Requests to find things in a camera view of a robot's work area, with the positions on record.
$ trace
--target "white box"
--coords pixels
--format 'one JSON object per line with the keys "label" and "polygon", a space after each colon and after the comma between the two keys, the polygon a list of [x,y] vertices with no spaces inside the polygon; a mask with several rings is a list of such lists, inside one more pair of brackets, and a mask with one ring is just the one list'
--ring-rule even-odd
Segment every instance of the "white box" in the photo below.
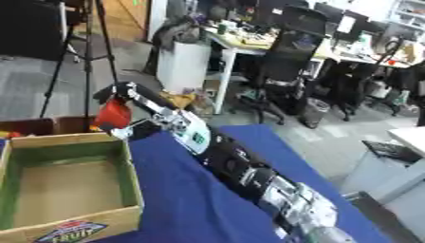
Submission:
{"label": "white box", "polygon": [[173,94],[181,94],[185,88],[202,88],[210,55],[209,46],[175,42],[173,51],[160,51],[157,78]]}

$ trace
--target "table leg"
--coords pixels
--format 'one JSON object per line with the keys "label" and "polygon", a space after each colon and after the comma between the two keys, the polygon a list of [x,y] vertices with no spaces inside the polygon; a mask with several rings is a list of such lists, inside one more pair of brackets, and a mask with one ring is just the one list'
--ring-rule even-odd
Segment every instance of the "table leg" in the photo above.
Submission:
{"label": "table leg", "polygon": [[223,106],[226,91],[228,89],[229,81],[231,80],[231,71],[233,70],[234,60],[236,58],[236,50],[230,49],[229,57],[226,60],[224,73],[221,75],[220,87],[218,88],[217,98],[215,99],[215,114],[220,114]]}
{"label": "table leg", "polygon": [[313,79],[316,79],[317,76],[319,76],[319,73],[322,70],[323,64],[324,64],[324,59],[321,59],[320,61],[317,62],[316,69],[313,72]]}

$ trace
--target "computer monitor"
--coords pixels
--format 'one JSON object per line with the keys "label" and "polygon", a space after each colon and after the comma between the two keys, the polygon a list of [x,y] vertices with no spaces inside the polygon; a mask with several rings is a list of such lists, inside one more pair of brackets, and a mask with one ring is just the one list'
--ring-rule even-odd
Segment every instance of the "computer monitor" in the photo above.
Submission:
{"label": "computer monitor", "polygon": [[323,13],[327,17],[327,21],[334,24],[339,24],[343,15],[342,9],[322,3],[316,3],[316,5],[314,5],[314,10]]}
{"label": "computer monitor", "polygon": [[346,11],[342,20],[334,34],[338,41],[356,42],[359,40],[361,33],[366,28],[369,17],[356,13],[354,11]]}
{"label": "computer monitor", "polygon": [[286,6],[308,8],[305,0],[260,0],[252,24],[260,27],[278,28]]}
{"label": "computer monitor", "polygon": [[365,24],[363,31],[375,36],[380,36],[385,32],[387,28],[387,23],[382,23],[379,21],[370,21]]}

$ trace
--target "keyboard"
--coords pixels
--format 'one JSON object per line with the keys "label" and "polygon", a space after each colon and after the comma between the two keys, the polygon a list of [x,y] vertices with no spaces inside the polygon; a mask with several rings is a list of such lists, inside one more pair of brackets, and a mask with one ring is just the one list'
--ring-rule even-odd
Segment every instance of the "keyboard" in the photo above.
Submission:
{"label": "keyboard", "polygon": [[362,141],[366,147],[370,149],[378,157],[386,157],[390,159],[398,159],[409,164],[413,164],[422,159],[422,156],[412,149],[392,143]]}

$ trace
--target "blue tablecloth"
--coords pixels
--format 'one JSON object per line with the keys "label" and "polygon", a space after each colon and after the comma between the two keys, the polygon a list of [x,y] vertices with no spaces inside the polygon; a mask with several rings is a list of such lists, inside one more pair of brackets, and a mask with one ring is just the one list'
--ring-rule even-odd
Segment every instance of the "blue tablecloth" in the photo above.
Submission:
{"label": "blue tablecloth", "polygon": [[[390,242],[266,126],[227,126],[222,131],[283,175],[332,200],[339,209],[338,226],[358,242]],[[133,141],[130,147],[146,204],[140,230],[98,242],[282,242],[265,213],[228,190],[169,134]]]}

